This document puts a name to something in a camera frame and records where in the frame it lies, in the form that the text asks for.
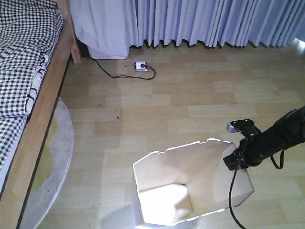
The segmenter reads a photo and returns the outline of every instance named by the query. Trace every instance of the curtain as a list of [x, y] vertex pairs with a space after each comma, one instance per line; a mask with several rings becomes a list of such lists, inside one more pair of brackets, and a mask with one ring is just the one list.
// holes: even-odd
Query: curtain
[[305, 0], [70, 0], [78, 39], [93, 58], [125, 59], [129, 47], [285, 46], [305, 40]]

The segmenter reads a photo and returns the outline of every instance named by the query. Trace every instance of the wooden bed frame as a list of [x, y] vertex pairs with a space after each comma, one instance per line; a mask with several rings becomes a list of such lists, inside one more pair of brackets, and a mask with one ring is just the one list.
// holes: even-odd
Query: wooden bed frame
[[11, 164], [0, 201], [0, 229], [16, 229], [19, 226], [23, 205], [28, 197], [32, 176], [43, 148], [44, 137], [48, 131], [70, 54], [74, 63], [81, 63], [67, 0], [57, 0], [57, 5], [64, 16], [64, 26], [30, 121], [25, 126]]

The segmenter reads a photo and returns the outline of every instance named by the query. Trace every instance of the wooden floor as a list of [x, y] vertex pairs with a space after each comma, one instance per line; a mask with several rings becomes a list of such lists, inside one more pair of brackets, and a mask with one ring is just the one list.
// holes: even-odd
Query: wooden floor
[[[154, 150], [219, 138], [236, 146], [229, 121], [250, 118], [262, 131], [305, 103], [305, 48], [131, 48], [127, 60], [100, 60], [113, 75], [157, 71], [152, 81], [112, 79], [92, 60], [70, 63], [61, 97], [75, 149], [68, 177], [39, 229], [133, 229], [132, 163]], [[235, 209], [251, 229], [305, 228], [305, 144], [288, 149], [283, 170], [271, 161], [248, 169], [255, 192]], [[235, 229], [228, 210], [172, 229]]]

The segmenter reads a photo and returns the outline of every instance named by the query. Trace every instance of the cardboard box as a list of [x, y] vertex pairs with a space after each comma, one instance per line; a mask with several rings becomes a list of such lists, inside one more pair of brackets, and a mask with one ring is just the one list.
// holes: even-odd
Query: cardboard box
[[[133, 164], [132, 211], [138, 229], [172, 226], [228, 208], [234, 171], [223, 158], [233, 143], [206, 142], [152, 152]], [[238, 206], [254, 192], [245, 169], [239, 169], [232, 191]]]

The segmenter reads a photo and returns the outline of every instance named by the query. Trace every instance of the gray rug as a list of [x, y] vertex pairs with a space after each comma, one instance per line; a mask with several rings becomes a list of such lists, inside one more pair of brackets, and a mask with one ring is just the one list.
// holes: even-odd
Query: gray rug
[[59, 98], [20, 229], [36, 229], [48, 213], [67, 176], [73, 141], [71, 117]]

